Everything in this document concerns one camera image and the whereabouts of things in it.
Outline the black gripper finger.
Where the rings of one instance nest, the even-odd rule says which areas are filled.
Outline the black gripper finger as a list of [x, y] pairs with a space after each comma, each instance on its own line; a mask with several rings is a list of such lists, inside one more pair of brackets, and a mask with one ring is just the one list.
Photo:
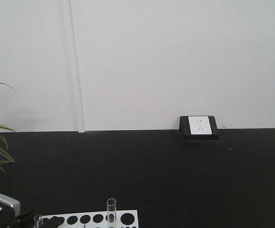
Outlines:
[[58, 228], [64, 223], [64, 217], [44, 218], [43, 228]]

